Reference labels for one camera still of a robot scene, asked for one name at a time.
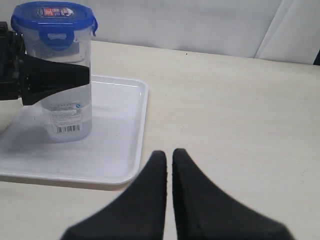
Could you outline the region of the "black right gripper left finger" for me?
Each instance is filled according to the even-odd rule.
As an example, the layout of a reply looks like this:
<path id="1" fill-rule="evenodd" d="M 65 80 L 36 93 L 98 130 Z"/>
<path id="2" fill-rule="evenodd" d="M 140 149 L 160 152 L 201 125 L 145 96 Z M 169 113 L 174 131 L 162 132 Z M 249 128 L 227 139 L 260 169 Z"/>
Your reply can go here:
<path id="1" fill-rule="evenodd" d="M 161 240 L 167 204 L 167 158 L 155 150 L 137 178 L 109 205 L 70 226 L 63 240 Z"/>

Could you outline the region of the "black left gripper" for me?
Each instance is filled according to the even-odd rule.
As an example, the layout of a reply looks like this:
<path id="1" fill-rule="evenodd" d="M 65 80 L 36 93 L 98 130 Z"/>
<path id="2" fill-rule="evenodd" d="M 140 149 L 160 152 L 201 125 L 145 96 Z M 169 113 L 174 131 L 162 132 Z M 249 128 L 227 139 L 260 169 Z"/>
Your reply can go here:
<path id="1" fill-rule="evenodd" d="M 90 68 L 24 54 L 21 34 L 0 23 L 0 99 L 22 99 L 24 106 L 90 83 Z"/>

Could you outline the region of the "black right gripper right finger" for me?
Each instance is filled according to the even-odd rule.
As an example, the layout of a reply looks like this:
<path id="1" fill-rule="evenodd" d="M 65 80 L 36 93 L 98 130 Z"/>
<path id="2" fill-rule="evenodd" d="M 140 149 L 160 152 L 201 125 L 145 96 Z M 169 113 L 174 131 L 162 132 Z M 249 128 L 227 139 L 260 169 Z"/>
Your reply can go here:
<path id="1" fill-rule="evenodd" d="M 172 201 L 179 240 L 292 240 L 288 228 L 215 185 L 184 148 L 172 155 Z"/>

